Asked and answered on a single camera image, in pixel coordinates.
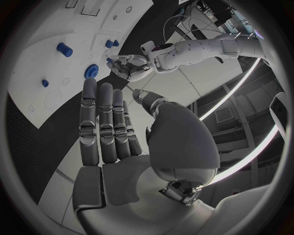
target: robotic arm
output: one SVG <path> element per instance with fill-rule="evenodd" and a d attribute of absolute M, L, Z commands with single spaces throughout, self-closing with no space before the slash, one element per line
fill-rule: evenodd
<path fill-rule="evenodd" d="M 155 46 L 153 41 L 141 45 L 144 55 L 111 56 L 107 65 L 117 76 L 130 82 L 138 81 L 152 71 L 156 73 L 173 72 L 180 65 L 197 64 L 209 57 L 237 59 L 239 55 L 266 60 L 257 39 L 220 35 L 214 39 L 187 40 L 175 44 Z"/>

